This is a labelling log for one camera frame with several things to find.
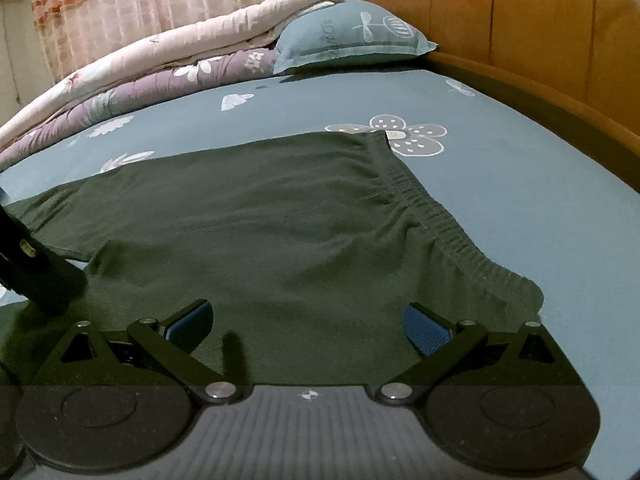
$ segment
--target blue pillow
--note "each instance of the blue pillow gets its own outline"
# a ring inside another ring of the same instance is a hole
[[[415,27],[380,6],[343,0],[295,19],[282,31],[274,73],[298,67],[361,66],[407,60],[437,48]]]

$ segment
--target green pants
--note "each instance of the green pants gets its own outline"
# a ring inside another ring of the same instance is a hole
[[[231,380],[381,383],[419,359],[402,332],[407,303],[512,331],[543,301],[475,247],[384,132],[148,160],[9,210],[89,262],[88,290],[62,316],[0,308],[0,360],[23,381],[79,319],[123,330],[207,298],[214,327],[193,355]]]

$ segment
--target wooden headboard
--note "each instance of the wooden headboard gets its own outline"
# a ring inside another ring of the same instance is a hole
[[[367,0],[439,44],[426,68],[542,124],[640,192],[640,0]]]

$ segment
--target metal screw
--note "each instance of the metal screw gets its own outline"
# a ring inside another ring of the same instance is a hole
[[[380,393],[387,399],[406,399],[413,392],[411,386],[404,383],[388,383],[380,388]]]
[[[211,383],[204,389],[209,397],[214,399],[228,399],[236,392],[236,387],[226,381]]]
[[[38,251],[31,247],[31,244],[27,240],[20,240],[20,248],[22,252],[30,258],[35,258],[36,256],[38,256]]]

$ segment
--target blue bed sheet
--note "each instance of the blue bed sheet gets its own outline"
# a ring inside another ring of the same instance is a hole
[[[481,250],[542,288],[542,319],[602,412],[587,468],[628,478],[640,467],[640,195],[471,88],[409,68],[244,82],[89,128],[9,168],[0,186],[20,200],[144,158],[328,127],[390,132]]]

